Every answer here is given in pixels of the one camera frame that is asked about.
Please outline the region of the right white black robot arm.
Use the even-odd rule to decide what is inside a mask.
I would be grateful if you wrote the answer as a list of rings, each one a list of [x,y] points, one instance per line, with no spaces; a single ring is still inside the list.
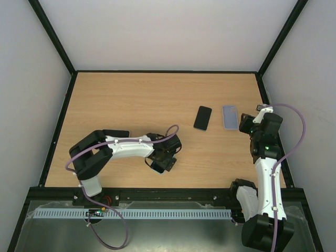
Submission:
[[[258,183],[235,179],[229,200],[243,211],[242,244],[260,251],[284,251],[295,232],[281,197],[278,130],[282,121],[271,112],[261,112],[257,117],[243,113],[239,124],[240,132],[250,137]]]

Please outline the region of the lilac phone case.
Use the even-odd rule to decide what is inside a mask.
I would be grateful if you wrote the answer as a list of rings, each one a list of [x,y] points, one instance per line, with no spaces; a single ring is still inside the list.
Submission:
[[[235,106],[223,106],[223,123],[226,130],[238,130],[237,109]]]

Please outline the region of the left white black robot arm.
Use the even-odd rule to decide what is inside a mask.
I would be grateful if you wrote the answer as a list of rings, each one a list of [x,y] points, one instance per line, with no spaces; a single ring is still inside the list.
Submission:
[[[109,161],[141,157],[148,167],[162,174],[172,169],[181,149],[176,132],[131,138],[125,130],[95,130],[70,148],[66,169],[75,173],[86,195],[93,197],[102,192],[98,174]]]

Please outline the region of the black phone green edge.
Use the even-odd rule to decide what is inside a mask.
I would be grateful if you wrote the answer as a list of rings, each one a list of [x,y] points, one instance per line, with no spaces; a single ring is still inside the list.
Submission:
[[[198,130],[206,131],[211,114],[212,114],[211,108],[200,106],[193,127]]]

